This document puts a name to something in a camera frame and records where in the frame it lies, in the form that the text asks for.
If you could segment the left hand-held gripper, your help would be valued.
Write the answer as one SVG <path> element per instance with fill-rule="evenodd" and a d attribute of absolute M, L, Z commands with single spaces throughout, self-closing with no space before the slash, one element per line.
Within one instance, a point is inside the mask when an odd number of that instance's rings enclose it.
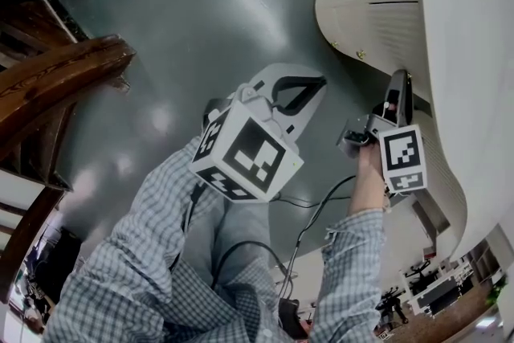
<path fill-rule="evenodd" d="M 296 143 L 326 92 L 327 80 L 317 70 L 266 66 L 208 124 L 191 172 L 234 203 L 270 202 L 304 165 L 280 129 Z"/>

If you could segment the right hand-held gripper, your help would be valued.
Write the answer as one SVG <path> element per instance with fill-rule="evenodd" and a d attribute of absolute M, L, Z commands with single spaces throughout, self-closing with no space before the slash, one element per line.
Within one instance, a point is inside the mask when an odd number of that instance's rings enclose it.
<path fill-rule="evenodd" d="M 337 147 L 349 157 L 360 148 L 378 143 L 381 169 L 391 194 L 407 194 L 426 188 L 426 159 L 422 134 L 413 118 L 412 79 L 405 69 L 397 70 L 385 94 L 382 116 L 369 114 L 346 122 Z"/>

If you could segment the large white fluted drawer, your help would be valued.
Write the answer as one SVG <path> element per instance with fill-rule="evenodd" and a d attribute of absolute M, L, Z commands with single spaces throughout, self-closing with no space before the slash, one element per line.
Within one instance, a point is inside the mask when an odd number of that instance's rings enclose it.
<path fill-rule="evenodd" d="M 337 42 L 344 55 L 387 75 L 407 70 L 413 93 L 431 102 L 426 44 L 418 2 L 347 3 L 315 8 L 316 20 L 328 43 Z M 360 60 L 356 51 L 363 50 Z"/>

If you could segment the white curved desk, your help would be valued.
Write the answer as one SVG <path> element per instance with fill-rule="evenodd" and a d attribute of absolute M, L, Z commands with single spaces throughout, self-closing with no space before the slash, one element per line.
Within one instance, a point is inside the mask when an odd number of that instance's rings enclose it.
<path fill-rule="evenodd" d="M 514 0 L 316 0 L 418 2 L 430 110 L 459 183 L 449 209 L 454 257 L 467 254 L 514 206 Z"/>

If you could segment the person's right forearm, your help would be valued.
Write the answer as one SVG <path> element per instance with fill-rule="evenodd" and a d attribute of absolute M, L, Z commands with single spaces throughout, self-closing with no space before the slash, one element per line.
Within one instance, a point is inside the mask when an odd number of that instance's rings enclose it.
<path fill-rule="evenodd" d="M 360 148 L 347 216 L 328 230 L 309 343 L 376 341 L 385 189 L 379 144 Z"/>

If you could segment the person's left forearm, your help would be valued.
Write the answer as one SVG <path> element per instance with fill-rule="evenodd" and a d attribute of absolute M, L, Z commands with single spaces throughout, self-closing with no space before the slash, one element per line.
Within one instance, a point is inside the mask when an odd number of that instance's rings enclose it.
<path fill-rule="evenodd" d="M 151 288 L 179 276 L 200 279 L 183 259 L 186 238 L 222 196 L 190 171 L 199 143 L 194 137 L 154 169 L 115 226 L 109 241 L 117 253 L 117 282 Z"/>

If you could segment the person's grey trousers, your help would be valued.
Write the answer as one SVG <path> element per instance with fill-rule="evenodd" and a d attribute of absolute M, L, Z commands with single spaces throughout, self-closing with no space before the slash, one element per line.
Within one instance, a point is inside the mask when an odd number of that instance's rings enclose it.
<path fill-rule="evenodd" d="M 239 283 L 243 271 L 253 267 L 257 280 L 274 289 L 269 246 L 267 203 L 234 204 L 217 197 L 189 229 L 183 259 L 206 284 L 216 273 L 219 285 Z"/>

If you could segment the grey shelf unit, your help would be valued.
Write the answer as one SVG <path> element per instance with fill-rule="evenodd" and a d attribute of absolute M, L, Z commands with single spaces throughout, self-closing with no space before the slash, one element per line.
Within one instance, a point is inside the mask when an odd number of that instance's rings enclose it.
<path fill-rule="evenodd" d="M 471 282 L 474 286 L 491 282 L 498 273 L 502 273 L 500 264 L 486 239 L 463 255 L 463 258 L 471 266 Z"/>

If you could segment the green potted plant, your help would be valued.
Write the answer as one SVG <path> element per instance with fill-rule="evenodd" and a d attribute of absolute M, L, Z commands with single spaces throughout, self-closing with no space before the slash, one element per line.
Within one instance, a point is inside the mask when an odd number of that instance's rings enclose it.
<path fill-rule="evenodd" d="M 489 307 L 495 305 L 497 303 L 497 300 L 499 299 L 499 296 L 503 289 L 508 284 L 508 277 L 506 275 L 502 276 L 499 280 L 497 280 L 490 290 L 490 292 L 487 295 L 486 303 Z"/>

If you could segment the black battery box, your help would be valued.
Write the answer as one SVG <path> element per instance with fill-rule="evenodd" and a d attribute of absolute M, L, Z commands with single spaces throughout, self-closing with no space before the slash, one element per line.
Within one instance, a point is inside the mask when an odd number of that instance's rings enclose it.
<path fill-rule="evenodd" d="M 281 298 L 279 300 L 279 320 L 284 332 L 294 341 L 302 341 L 308 339 L 308 333 L 300 322 L 298 309 L 300 302 L 298 300 L 289 300 Z"/>

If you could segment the person's checked shirt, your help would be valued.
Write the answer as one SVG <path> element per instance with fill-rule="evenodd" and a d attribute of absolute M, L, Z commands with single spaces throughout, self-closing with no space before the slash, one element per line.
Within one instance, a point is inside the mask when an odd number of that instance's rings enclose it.
<path fill-rule="evenodd" d="M 279 323 L 269 207 L 233 204 L 190 172 L 192 139 L 69 275 L 43 343 L 293 343 Z M 347 216 L 328 229 L 309 343 L 370 343 L 380 316 L 385 184 L 359 153 Z"/>

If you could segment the white seat cushion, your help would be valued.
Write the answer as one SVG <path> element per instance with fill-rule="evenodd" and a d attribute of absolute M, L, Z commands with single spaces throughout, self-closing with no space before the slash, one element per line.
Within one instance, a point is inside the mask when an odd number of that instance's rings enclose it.
<path fill-rule="evenodd" d="M 0 253 L 44 185 L 0 170 Z"/>

